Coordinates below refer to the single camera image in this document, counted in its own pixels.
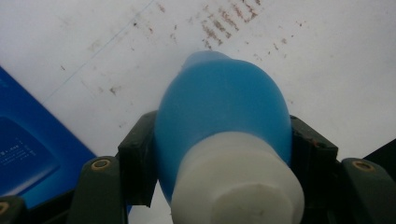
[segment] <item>blue bottle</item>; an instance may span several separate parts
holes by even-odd
[[[300,221],[289,112],[259,67],[215,51],[192,54],[163,97],[154,138],[174,223]]]

